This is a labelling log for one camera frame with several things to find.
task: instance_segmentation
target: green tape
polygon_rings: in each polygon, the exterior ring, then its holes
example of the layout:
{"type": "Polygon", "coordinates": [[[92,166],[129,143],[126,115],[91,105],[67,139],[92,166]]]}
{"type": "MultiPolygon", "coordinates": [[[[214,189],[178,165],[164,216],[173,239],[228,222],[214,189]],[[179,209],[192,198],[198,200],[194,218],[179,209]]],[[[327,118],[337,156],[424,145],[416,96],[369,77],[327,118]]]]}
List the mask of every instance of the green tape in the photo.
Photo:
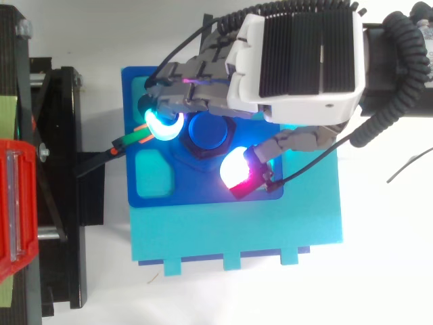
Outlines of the green tape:
{"type": "Polygon", "coordinates": [[[14,277],[10,276],[0,283],[0,307],[10,308],[12,304],[12,291],[14,290],[14,277]]]}
{"type": "Polygon", "coordinates": [[[16,102],[16,96],[0,96],[0,139],[14,138],[16,102]]]}
{"type": "MultiPolygon", "coordinates": [[[[16,96],[0,96],[0,139],[14,138],[16,102],[16,96]]],[[[0,307],[11,307],[13,290],[13,276],[0,283],[0,307]]]]}

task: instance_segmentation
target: green wire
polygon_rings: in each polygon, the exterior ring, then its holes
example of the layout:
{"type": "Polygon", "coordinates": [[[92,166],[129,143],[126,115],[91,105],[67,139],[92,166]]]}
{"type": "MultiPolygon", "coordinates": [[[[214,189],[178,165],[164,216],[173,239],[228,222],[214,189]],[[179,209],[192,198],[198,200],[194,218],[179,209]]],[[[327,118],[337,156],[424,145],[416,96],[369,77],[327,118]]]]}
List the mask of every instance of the green wire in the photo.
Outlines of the green wire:
{"type": "Polygon", "coordinates": [[[152,135],[152,132],[150,132],[149,128],[144,128],[141,130],[138,130],[136,132],[132,132],[130,134],[126,134],[124,137],[121,137],[122,142],[125,147],[134,144],[135,142],[138,142],[149,135],[152,135]]]}

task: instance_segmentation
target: red plastic container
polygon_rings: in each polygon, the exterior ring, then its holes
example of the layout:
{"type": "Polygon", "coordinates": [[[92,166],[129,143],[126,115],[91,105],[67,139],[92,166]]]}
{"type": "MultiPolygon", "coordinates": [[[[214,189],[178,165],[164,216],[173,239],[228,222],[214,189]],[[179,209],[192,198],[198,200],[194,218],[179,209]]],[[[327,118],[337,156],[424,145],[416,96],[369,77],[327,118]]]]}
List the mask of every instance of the red plastic container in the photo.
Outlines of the red plastic container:
{"type": "Polygon", "coordinates": [[[0,282],[38,251],[35,147],[0,139],[0,282]]]}

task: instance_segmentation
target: screw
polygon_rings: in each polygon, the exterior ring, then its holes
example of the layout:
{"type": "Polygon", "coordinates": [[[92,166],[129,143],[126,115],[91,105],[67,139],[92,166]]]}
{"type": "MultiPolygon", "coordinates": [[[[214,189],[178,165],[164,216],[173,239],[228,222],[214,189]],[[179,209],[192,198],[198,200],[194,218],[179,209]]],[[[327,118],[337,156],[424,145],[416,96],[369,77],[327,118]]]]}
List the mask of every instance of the screw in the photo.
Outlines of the screw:
{"type": "Polygon", "coordinates": [[[29,40],[33,37],[32,22],[27,19],[21,19],[16,27],[16,34],[21,39],[29,40]]]}
{"type": "Polygon", "coordinates": [[[82,87],[83,86],[83,76],[81,74],[75,75],[74,84],[75,84],[75,87],[82,87]]]}
{"type": "Polygon", "coordinates": [[[47,160],[47,157],[49,156],[49,149],[45,146],[44,143],[39,145],[39,159],[42,163],[44,163],[47,160]]]}

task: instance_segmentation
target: coiled black cable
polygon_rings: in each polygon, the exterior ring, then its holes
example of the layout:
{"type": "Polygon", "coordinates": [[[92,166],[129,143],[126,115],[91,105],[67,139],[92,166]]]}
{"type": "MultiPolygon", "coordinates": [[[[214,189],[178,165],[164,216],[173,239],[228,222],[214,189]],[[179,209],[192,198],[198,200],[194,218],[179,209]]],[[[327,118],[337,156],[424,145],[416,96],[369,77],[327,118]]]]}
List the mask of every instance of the coiled black cable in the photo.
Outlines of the coiled black cable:
{"type": "Polygon", "coordinates": [[[407,74],[388,105],[353,131],[350,143],[358,148],[368,144],[414,107],[430,73],[424,37],[408,17],[401,12],[393,12],[385,18],[383,27],[396,44],[407,74]]]}
{"type": "Polygon", "coordinates": [[[322,12],[327,9],[351,8],[356,11],[358,3],[350,4],[350,0],[283,0],[238,10],[228,14],[218,21],[217,29],[220,35],[226,35],[241,28],[245,17],[248,14],[256,14],[259,16],[270,16],[282,13],[293,12],[322,12]]]}

